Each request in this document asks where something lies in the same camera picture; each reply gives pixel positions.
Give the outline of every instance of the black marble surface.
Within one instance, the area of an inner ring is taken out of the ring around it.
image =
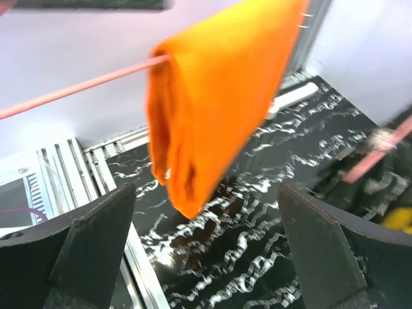
[[[136,184],[133,223],[171,308],[304,308],[279,184],[313,187],[320,169],[375,127],[321,78],[312,81],[319,91],[256,130],[194,221],[153,178],[146,145],[108,159],[117,185]]]

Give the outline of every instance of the yellow object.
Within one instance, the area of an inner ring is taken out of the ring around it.
[[[400,207],[391,211],[382,225],[389,229],[402,230],[412,234],[412,207]]]

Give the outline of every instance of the white wall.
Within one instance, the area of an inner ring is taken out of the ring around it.
[[[166,37],[239,0],[174,0],[162,13],[7,13],[0,108],[147,58]],[[84,147],[145,125],[145,72],[0,120],[0,158],[77,136]]]
[[[412,102],[411,16],[411,0],[333,0],[307,70],[388,121]]]

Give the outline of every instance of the orange cloth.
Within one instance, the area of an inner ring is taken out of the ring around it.
[[[245,0],[167,39],[149,70],[152,172],[195,218],[279,87],[306,0]],[[168,169],[170,178],[165,179]]]

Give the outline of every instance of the folded towel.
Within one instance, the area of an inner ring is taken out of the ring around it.
[[[149,70],[152,172],[187,218],[200,213],[263,122],[306,3],[245,0],[167,39],[152,52],[152,57],[170,56]]]

